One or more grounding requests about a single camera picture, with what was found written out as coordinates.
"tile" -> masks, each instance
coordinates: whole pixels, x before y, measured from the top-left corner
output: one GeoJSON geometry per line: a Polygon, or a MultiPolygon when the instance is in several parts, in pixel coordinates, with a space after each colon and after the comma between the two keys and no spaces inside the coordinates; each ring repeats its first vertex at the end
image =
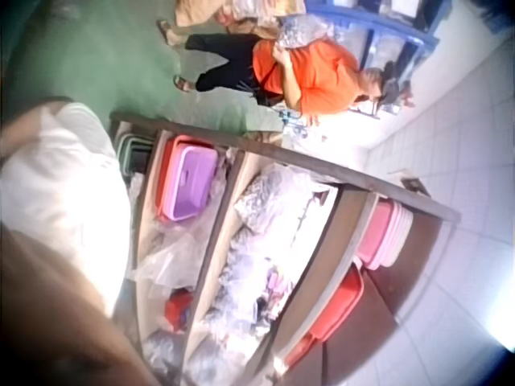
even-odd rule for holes
{"type": "Polygon", "coordinates": [[[488,167],[492,157],[493,114],[491,109],[461,121],[458,169],[488,167]]]}
{"type": "Polygon", "coordinates": [[[444,95],[435,106],[435,131],[454,127],[460,119],[459,114],[459,90],[453,88],[444,95]]]}
{"type": "Polygon", "coordinates": [[[414,155],[415,155],[415,149],[413,147],[405,148],[401,152],[401,157],[400,157],[401,169],[407,169],[407,170],[413,169],[414,155]]]}
{"type": "Polygon", "coordinates": [[[440,228],[440,233],[436,239],[433,250],[427,259],[426,266],[424,267],[423,274],[431,277],[438,267],[443,258],[443,254],[447,251],[450,245],[451,237],[453,237],[451,223],[444,222],[440,228]]]}
{"type": "Polygon", "coordinates": [[[354,372],[344,386],[379,386],[375,361],[372,359],[354,372]]]}
{"type": "Polygon", "coordinates": [[[495,105],[513,96],[514,52],[511,39],[497,48],[484,63],[490,96],[495,105]]]}
{"type": "Polygon", "coordinates": [[[490,172],[490,195],[484,225],[484,234],[507,243],[513,243],[515,214],[515,170],[502,166],[490,172]]]}
{"type": "Polygon", "coordinates": [[[461,229],[457,229],[449,241],[434,279],[449,294],[453,294],[467,280],[466,273],[478,242],[477,234],[461,229]]]}
{"type": "Polygon", "coordinates": [[[433,138],[429,138],[423,143],[419,143],[417,146],[415,146],[413,158],[413,172],[415,175],[428,175],[431,172],[434,144],[435,140],[433,138]]]}
{"type": "Polygon", "coordinates": [[[492,164],[509,165],[515,161],[515,101],[507,100],[493,108],[492,164]]]}
{"type": "Polygon", "coordinates": [[[427,187],[431,198],[444,205],[452,205],[452,194],[456,181],[456,173],[432,175],[427,187]]]}
{"type": "Polygon", "coordinates": [[[425,369],[404,328],[399,327],[375,355],[381,386],[430,386],[425,369]]]}
{"type": "Polygon", "coordinates": [[[458,165],[459,130],[448,127],[435,137],[431,173],[446,173],[455,171],[458,165]]]}
{"type": "Polygon", "coordinates": [[[452,207],[461,213],[460,228],[482,232],[488,210],[488,170],[461,171],[456,179],[452,207]]]}
{"type": "Polygon", "coordinates": [[[424,142],[435,135],[436,108],[431,106],[418,119],[417,142],[424,142]]]}
{"type": "Polygon", "coordinates": [[[488,321],[496,299],[510,291],[513,274],[512,245],[481,237],[466,280],[453,294],[482,326],[488,321]]]}
{"type": "Polygon", "coordinates": [[[485,370],[505,352],[436,285],[422,297],[406,330],[433,386],[481,384],[485,370]]]}
{"type": "Polygon", "coordinates": [[[418,130],[418,120],[410,122],[408,126],[404,129],[404,144],[403,148],[413,147],[417,141],[417,130],[418,130]]]}
{"type": "Polygon", "coordinates": [[[383,149],[382,157],[389,157],[393,153],[393,135],[390,135],[385,141],[385,148],[383,149]]]}
{"type": "Polygon", "coordinates": [[[472,70],[458,85],[460,120],[480,113],[492,105],[484,65],[472,70]]]}
{"type": "Polygon", "coordinates": [[[393,136],[393,148],[392,152],[397,153],[401,150],[404,150],[404,136],[406,131],[404,129],[400,129],[393,136]]]}

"stack of containers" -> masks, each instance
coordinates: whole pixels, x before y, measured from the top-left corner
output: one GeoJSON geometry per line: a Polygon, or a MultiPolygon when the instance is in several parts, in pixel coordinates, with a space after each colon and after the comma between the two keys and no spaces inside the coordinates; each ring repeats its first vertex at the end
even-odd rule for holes
{"type": "Polygon", "coordinates": [[[179,135],[165,145],[155,206],[158,218],[181,221],[199,215],[208,203],[218,153],[206,142],[179,135]]]}
{"type": "MultiPolygon", "coordinates": [[[[406,242],[413,223],[413,213],[391,199],[381,199],[367,227],[357,256],[366,269],[391,267],[406,242]]],[[[352,264],[340,288],[304,335],[286,357],[285,365],[293,366],[317,342],[325,342],[349,316],[363,294],[364,285],[360,270],[352,264]]]]}
{"type": "Polygon", "coordinates": [[[413,223],[413,213],[400,203],[382,199],[367,227],[357,256],[366,269],[391,267],[406,242],[413,223]]]}

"woman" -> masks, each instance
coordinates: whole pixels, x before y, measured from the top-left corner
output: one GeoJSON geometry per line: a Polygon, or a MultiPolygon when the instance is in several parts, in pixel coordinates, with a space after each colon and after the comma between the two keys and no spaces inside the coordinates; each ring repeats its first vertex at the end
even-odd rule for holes
{"type": "Polygon", "coordinates": [[[385,103],[398,96],[396,88],[385,87],[391,85],[393,64],[388,74],[378,68],[360,71],[352,53],[329,39],[287,50],[275,40],[256,35],[179,36],[166,21],[159,22],[159,29],[172,47],[183,44],[187,50],[211,52],[228,60],[201,74],[196,82],[177,76],[175,85],[184,92],[261,88],[282,95],[286,106],[302,115],[339,113],[358,97],[385,103]]]}

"wall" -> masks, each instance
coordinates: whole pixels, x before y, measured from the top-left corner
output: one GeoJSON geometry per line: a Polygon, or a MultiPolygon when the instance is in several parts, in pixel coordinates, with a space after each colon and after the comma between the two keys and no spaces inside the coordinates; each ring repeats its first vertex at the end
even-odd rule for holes
{"type": "Polygon", "coordinates": [[[366,172],[410,169],[463,219],[444,224],[401,328],[348,386],[479,384],[515,348],[514,54],[509,40],[370,152],[366,172]]]}

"hand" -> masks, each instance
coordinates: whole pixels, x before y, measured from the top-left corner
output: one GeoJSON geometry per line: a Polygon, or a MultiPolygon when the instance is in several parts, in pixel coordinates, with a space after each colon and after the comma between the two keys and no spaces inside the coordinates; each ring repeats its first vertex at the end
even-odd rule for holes
{"type": "Polygon", "coordinates": [[[272,50],[272,57],[275,59],[277,63],[281,64],[283,67],[292,67],[290,52],[284,47],[281,47],[279,44],[277,44],[277,42],[274,44],[274,49],[272,50]]]}

